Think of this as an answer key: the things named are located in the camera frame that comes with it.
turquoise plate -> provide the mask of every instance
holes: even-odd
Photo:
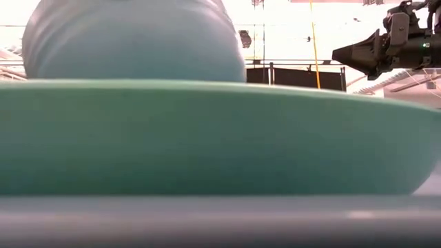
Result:
[[[441,113],[288,87],[0,84],[0,194],[410,194]]]

bowl rim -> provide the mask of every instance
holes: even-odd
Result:
[[[318,90],[306,87],[283,85],[262,85],[238,82],[184,81],[166,79],[50,79],[30,80],[17,83],[6,81],[0,83],[0,93],[8,90],[161,90],[177,92],[220,92],[230,94],[266,94],[276,96],[297,96],[322,100],[339,100],[350,102],[375,103],[394,107],[433,112],[441,116],[441,111],[432,107],[418,105],[407,101],[382,99],[377,97],[348,94],[333,90]]]

yellow pole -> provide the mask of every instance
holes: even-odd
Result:
[[[316,28],[314,27],[314,16],[312,12],[312,0],[309,0],[309,7],[311,8],[311,25],[312,25],[312,41],[314,42],[314,57],[316,60],[316,76],[317,76],[317,88],[320,89],[320,73],[318,71],[317,62],[317,44],[316,44]]]

black panel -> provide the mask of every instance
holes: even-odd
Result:
[[[247,83],[269,84],[268,68],[250,68],[247,69]]]
[[[317,88],[315,72],[275,68],[274,78],[276,85]],[[345,91],[341,73],[320,72],[320,86],[322,89]]]

gray surface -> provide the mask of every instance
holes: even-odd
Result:
[[[0,198],[0,247],[439,247],[441,198]]]
[[[432,175],[424,182],[415,195],[441,196],[441,163],[432,172]]]

